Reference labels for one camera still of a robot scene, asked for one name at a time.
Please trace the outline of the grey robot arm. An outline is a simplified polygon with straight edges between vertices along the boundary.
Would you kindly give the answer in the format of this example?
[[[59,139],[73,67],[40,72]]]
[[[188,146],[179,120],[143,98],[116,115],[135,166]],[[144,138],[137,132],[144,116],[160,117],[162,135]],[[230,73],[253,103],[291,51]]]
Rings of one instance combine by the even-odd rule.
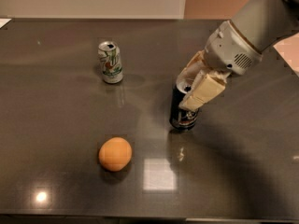
[[[263,52],[298,29],[298,0],[249,0],[208,38],[178,82],[190,86],[178,107],[195,111],[221,94],[231,74],[242,76]]]

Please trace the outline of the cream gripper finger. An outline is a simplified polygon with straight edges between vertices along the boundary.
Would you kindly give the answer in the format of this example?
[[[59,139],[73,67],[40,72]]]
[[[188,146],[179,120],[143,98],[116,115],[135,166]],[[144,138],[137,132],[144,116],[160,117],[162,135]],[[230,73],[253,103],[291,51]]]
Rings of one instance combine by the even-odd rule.
[[[176,80],[176,86],[180,92],[186,94],[192,89],[192,84],[198,75],[206,72],[204,64],[204,52],[198,51],[182,69]]]
[[[179,81],[187,79],[192,82],[192,85],[178,106],[194,112],[225,90],[226,78],[226,74],[215,70],[201,70],[197,74],[183,70],[178,76]]]

